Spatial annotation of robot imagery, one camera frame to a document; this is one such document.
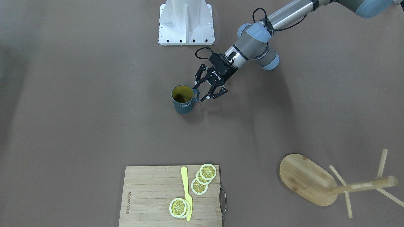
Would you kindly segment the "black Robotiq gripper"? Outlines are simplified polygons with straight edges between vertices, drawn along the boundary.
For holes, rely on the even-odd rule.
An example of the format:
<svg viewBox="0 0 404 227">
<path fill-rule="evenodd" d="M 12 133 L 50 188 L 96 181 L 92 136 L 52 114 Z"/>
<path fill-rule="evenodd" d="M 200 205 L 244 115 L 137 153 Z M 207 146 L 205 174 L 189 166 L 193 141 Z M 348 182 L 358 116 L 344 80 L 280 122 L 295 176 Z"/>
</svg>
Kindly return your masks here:
<svg viewBox="0 0 404 227">
<path fill-rule="evenodd" d="M 197 89 L 203 82 L 208 82 L 210 85 L 208 93 L 201 98 L 201 102 L 206 99 L 216 99 L 227 93 L 228 89 L 225 88 L 224 84 L 238 70 L 224 54 L 212 53 L 208 60 L 212 63 L 212 67 L 208 68 L 202 64 L 195 75 L 196 81 L 193 89 Z M 206 76 L 202 78 L 204 71 L 207 71 Z"/>
</svg>

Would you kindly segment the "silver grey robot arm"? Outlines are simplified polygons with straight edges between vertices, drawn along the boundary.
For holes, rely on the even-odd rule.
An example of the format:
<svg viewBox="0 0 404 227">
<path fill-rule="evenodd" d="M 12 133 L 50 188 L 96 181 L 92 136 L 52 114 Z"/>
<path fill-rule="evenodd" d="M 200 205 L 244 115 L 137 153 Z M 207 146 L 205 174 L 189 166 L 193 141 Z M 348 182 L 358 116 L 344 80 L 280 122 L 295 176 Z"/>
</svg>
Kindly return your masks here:
<svg viewBox="0 0 404 227">
<path fill-rule="evenodd" d="M 212 66 L 202 64 L 195 75 L 196 101 L 216 99 L 227 93 L 226 81 L 250 59 L 264 70 L 274 69 L 280 60 L 269 44 L 274 33 L 296 26 L 310 12 L 330 3 L 331 0 L 293 0 L 260 21 L 240 26 L 238 40 L 225 53 L 215 53 L 206 46 L 205 49 L 211 52 L 207 60 Z"/>
</svg>

